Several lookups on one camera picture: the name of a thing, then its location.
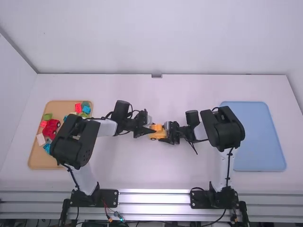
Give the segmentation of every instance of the white table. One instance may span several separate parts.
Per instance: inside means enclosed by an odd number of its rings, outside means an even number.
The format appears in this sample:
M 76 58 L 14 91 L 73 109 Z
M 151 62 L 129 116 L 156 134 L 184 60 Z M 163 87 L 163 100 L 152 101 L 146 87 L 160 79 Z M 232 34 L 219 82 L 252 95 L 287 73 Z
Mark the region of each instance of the white table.
M 155 123 L 180 125 L 186 124 L 187 110 L 211 109 L 223 101 L 265 102 L 287 169 L 234 172 L 234 188 L 248 203 L 251 221 L 303 222 L 303 118 L 284 75 L 39 75 L 0 171 L 0 198 L 14 202 L 0 205 L 0 218 L 59 217 L 61 202 L 73 188 L 70 176 L 61 170 L 30 170 L 27 160 L 45 104 L 77 99 L 91 100 L 95 117 L 112 111 L 122 99 L 134 109 L 146 108 Z M 122 192 L 118 210 L 128 220 L 215 220 L 222 210 L 189 206 L 188 190 L 208 189 L 215 168 L 215 149 L 208 142 L 196 149 L 198 156 L 185 141 L 172 146 L 147 137 L 133 139 L 129 133 L 98 139 L 91 164 L 101 187 Z M 71 209 L 71 218 L 75 211 Z M 106 219 L 100 213 L 104 210 L 82 208 L 80 219 Z

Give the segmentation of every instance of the black cable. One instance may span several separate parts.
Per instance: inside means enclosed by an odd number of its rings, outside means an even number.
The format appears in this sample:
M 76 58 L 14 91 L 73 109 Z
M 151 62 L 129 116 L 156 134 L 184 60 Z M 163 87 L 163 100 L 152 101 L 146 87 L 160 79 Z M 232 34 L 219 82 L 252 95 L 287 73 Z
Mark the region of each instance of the black cable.
M 198 155 L 198 152 L 197 152 L 197 150 L 196 150 L 196 148 L 195 148 L 195 146 L 194 146 L 194 143 L 193 142 L 191 142 L 191 147 L 194 149 L 194 151 L 195 151 L 195 153 Z
M 77 217 L 76 217 L 76 221 L 78 221 L 78 217 L 79 217 L 79 206 L 77 207 Z
M 220 221 L 220 220 L 223 218 L 223 216 L 225 215 L 225 212 L 226 212 L 226 209 L 224 210 L 224 212 L 223 212 L 223 214 L 221 215 L 221 217 L 219 217 L 216 221 L 213 221 L 213 222 L 208 223 L 208 224 L 206 224 L 206 225 L 201 225 L 201 227 L 211 226 L 212 224 L 217 223 L 218 221 Z
M 231 150 L 228 153 L 228 166 L 227 166 L 227 176 L 226 176 L 226 187 L 228 186 L 228 181 L 230 180 L 229 169 L 230 169 L 230 165 L 231 165 L 232 150 L 233 150 L 233 148 L 231 148 Z
M 61 165 L 64 166 L 65 168 L 67 168 L 67 172 L 71 173 L 72 180 L 74 181 L 74 183 L 76 185 L 76 188 L 80 191 L 80 187 L 79 187 L 79 185 L 76 181 L 76 178 L 75 178 L 74 174 L 72 173 L 72 169 L 69 166 L 67 166 L 66 164 L 61 164 Z
M 120 134 L 118 134 L 118 136 L 122 136 L 122 135 L 126 135 L 126 134 L 128 134 L 128 133 L 130 133 L 131 131 L 127 131 L 127 132 L 125 132 L 125 133 L 120 133 Z
M 109 112 L 108 114 L 106 114 L 106 116 L 105 116 L 104 118 L 105 118 L 105 119 L 108 119 L 108 117 L 109 117 L 110 115 L 112 115 L 113 112 L 114 112 L 114 111 Z

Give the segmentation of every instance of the lego brick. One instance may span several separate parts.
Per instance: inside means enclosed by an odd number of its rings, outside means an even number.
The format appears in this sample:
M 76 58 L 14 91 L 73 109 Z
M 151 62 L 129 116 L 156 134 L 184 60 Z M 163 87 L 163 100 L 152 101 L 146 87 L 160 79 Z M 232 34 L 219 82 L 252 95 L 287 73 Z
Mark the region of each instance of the lego brick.
M 81 116 L 81 117 L 89 117 L 86 113 L 84 113 L 84 112 L 81 112 L 80 114 L 79 114 L 79 116 Z
M 82 110 L 84 113 L 86 113 L 86 114 L 89 114 L 90 113 L 90 107 L 88 107 L 88 106 L 85 106 L 85 107 L 83 107 L 83 110 Z
M 48 154 L 50 154 L 50 148 L 51 148 L 51 145 L 50 145 L 49 143 L 47 143 L 47 144 L 45 144 L 45 145 L 43 146 L 43 149 L 44 149 Z
M 47 124 L 47 121 L 41 121 L 40 127 L 45 128 L 46 124 Z
M 77 113 L 81 113 L 81 112 L 82 112 L 81 103 L 76 103 L 76 104 L 75 104 L 75 111 L 76 111 Z
M 42 146 L 42 145 L 45 144 L 45 139 L 44 139 L 44 136 L 43 136 L 42 133 L 36 135 L 36 137 L 37 137 L 37 141 L 38 141 L 39 146 Z
M 52 113 L 47 113 L 43 115 L 43 120 L 49 121 L 53 117 Z
M 83 101 L 81 103 L 81 108 L 83 109 L 85 106 L 89 107 L 90 108 L 90 105 L 89 105 L 89 102 L 88 101 Z

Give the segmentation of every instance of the metal frame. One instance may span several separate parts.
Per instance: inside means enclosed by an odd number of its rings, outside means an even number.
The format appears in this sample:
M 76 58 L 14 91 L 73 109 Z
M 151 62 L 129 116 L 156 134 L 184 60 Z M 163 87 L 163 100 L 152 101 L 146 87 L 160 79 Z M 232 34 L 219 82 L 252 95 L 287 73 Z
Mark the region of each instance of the metal frame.
M 117 209 L 126 220 L 214 221 L 223 210 L 193 210 L 189 190 L 120 189 Z M 0 218 L 58 219 L 70 191 L 0 191 Z M 239 193 L 251 222 L 303 222 L 303 193 Z M 70 208 L 68 219 L 75 219 Z M 222 218 L 229 221 L 230 212 Z M 107 220 L 103 208 L 80 208 L 79 219 Z

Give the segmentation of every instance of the blue tray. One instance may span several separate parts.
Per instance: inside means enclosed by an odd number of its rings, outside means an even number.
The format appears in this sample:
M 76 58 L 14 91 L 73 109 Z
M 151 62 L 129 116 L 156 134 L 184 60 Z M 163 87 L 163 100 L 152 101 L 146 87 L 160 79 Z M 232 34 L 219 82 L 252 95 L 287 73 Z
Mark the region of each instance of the blue tray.
M 285 171 L 286 162 L 268 106 L 263 102 L 223 102 L 245 129 L 236 154 L 236 171 Z

